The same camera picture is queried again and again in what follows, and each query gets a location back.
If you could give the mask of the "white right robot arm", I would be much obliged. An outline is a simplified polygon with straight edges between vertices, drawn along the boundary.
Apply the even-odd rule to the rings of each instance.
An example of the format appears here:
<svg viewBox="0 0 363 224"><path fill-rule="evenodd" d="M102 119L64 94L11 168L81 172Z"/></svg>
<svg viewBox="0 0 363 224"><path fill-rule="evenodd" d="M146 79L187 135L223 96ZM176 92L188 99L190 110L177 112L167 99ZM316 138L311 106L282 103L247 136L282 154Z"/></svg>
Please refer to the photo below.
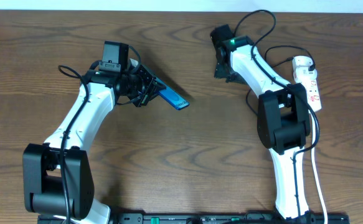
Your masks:
<svg viewBox="0 0 363 224"><path fill-rule="evenodd" d="M246 83L258 98L257 132L271 154L276 179L275 208L284 221L301 221L309 212L304 196L303 151L311 132L306 89L279 76L247 36L228 25L215 28L215 78Z"/></svg>

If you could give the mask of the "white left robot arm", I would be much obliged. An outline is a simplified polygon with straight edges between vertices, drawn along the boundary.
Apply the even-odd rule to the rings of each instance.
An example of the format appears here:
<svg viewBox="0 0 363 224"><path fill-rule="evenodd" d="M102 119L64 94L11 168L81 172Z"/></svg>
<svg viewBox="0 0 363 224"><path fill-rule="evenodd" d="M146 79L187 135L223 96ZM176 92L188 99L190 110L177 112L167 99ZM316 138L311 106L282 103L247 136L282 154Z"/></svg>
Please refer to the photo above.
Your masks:
<svg viewBox="0 0 363 224"><path fill-rule="evenodd" d="M22 155L24 205L28 212L52 215L62 223L109 223L111 209L95 194L88 152L105 117L119 96L130 103L146 92L138 75L141 60L131 60L130 45L106 41L101 60L86 74L59 65L65 76L80 82L75 103L43 144L29 144Z"/></svg>

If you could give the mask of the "blue Samsung Galaxy smartphone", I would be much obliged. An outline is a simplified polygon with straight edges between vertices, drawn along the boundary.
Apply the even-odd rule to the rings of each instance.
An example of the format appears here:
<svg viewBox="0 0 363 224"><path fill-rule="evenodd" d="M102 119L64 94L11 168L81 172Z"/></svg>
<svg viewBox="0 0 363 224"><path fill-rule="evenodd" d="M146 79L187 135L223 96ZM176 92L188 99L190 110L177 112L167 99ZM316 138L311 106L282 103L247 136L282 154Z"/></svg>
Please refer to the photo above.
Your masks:
<svg viewBox="0 0 363 224"><path fill-rule="evenodd" d="M158 95L166 100L173 108L176 110L183 110L189 106L189 102L187 100L167 86L162 80L157 78L156 81L165 86L165 89L158 91Z"/></svg>

